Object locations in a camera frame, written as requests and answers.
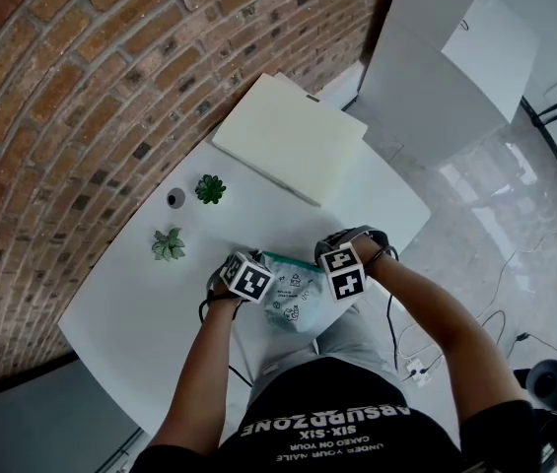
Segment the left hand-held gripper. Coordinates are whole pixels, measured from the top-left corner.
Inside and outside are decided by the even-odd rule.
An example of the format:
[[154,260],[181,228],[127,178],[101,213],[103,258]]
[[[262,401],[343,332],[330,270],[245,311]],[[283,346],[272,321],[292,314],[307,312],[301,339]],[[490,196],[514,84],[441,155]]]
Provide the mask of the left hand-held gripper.
[[207,283],[209,302],[239,299],[259,304],[275,281],[262,251],[234,251]]

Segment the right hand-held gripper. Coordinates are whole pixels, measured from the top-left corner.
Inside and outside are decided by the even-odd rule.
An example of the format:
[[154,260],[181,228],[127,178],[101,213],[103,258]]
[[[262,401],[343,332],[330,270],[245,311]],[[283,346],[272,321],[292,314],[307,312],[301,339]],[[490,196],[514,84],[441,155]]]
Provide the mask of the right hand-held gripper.
[[373,242],[373,228],[364,225],[347,229],[318,241],[314,248],[314,260],[323,270],[331,296],[336,302],[344,302],[361,295],[366,287],[364,266],[377,254],[363,262],[353,245],[357,238],[365,237]]

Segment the printed clear plastic bag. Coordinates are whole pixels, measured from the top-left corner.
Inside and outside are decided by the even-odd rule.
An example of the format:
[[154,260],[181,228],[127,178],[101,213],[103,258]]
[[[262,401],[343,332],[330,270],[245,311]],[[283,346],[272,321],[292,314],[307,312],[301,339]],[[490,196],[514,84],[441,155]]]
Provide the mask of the printed clear plastic bag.
[[275,334],[315,338],[357,300],[336,302],[325,273],[312,264],[268,251],[262,255],[275,277],[261,302]]

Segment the person's left forearm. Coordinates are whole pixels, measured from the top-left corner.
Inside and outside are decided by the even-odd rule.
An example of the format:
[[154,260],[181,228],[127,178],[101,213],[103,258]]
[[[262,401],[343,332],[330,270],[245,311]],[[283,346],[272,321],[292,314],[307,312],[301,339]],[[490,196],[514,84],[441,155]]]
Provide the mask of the person's left forearm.
[[219,446],[226,419],[232,323],[239,302],[218,300],[183,365],[169,412],[150,445],[179,446],[202,455]]

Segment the person's right forearm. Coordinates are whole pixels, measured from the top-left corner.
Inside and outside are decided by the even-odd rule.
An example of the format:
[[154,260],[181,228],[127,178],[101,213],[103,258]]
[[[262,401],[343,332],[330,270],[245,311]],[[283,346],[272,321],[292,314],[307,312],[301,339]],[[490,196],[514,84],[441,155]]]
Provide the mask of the person's right forearm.
[[367,236],[354,242],[368,273],[405,307],[442,350],[458,420],[523,399],[523,392],[488,332],[449,292],[382,252]]

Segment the person's grey trousers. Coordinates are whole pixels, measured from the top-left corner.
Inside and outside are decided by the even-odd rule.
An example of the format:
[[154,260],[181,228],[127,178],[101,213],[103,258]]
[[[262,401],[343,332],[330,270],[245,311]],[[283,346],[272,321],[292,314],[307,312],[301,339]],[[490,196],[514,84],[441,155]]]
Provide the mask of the person's grey trousers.
[[379,352],[381,342],[355,305],[350,306],[315,341],[317,347],[310,343],[286,354],[267,355],[252,384],[247,405],[250,406],[276,377],[287,370],[326,358],[373,372],[406,396],[393,366]]

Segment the variegated leafy potted plant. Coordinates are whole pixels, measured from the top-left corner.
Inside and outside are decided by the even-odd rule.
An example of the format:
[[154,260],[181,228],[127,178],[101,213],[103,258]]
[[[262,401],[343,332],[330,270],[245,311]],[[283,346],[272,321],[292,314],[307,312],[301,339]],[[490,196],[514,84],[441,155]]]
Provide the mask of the variegated leafy potted plant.
[[180,228],[172,228],[166,233],[155,230],[151,250],[156,260],[180,260],[185,256],[185,243],[179,234]]

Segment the dark green potted succulent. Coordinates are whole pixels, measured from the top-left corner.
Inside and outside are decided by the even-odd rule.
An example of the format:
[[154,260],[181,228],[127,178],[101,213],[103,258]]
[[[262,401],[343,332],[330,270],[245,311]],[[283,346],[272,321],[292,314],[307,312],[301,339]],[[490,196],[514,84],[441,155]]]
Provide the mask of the dark green potted succulent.
[[197,182],[194,192],[203,204],[218,204],[227,186],[218,175],[204,174]]

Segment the white power strip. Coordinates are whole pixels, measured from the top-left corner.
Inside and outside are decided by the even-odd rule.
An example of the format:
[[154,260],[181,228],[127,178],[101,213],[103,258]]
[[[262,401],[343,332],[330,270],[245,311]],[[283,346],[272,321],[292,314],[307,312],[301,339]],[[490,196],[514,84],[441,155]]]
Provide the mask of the white power strip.
[[409,360],[405,365],[407,376],[404,381],[411,380],[418,387],[423,387],[430,381],[428,369],[423,365],[422,361],[418,358]]

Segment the cream flat box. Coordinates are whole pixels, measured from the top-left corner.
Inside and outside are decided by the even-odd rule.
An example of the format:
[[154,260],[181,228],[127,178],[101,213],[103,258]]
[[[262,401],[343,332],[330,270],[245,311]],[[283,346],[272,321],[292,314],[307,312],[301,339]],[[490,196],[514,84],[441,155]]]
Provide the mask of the cream flat box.
[[262,74],[213,144],[309,203],[322,205],[354,160],[367,126],[283,80]]

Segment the person's black printed t-shirt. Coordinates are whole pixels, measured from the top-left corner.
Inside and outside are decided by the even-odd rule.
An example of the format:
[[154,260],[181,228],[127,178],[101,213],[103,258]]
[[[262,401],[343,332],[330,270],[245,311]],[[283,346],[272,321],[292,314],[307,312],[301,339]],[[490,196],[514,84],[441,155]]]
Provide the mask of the person's black printed t-shirt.
[[150,446],[130,473],[540,473],[538,430],[524,400],[481,411],[459,439],[379,375],[321,359],[274,379],[210,455]]

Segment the white shelving cabinet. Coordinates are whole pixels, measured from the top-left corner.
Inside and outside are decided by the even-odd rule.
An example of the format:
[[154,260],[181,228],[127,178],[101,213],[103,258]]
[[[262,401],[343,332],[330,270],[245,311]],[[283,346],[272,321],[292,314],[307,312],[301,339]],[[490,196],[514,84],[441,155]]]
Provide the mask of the white shelving cabinet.
[[435,167],[512,122],[537,48],[503,0],[392,0],[360,97]]

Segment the black round chair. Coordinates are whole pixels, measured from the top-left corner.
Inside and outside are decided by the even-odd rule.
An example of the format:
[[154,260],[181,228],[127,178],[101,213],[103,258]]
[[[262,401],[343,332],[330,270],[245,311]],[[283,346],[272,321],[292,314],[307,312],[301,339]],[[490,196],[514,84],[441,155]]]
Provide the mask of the black round chair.
[[526,376],[525,389],[539,404],[557,412],[557,360],[536,364]]

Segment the grey low cabinet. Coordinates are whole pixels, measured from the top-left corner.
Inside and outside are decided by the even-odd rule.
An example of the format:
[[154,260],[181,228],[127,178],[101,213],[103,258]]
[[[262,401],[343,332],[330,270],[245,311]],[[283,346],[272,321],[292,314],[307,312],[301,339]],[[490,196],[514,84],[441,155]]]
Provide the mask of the grey low cabinet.
[[95,473],[138,430],[73,361],[0,392],[0,473]]

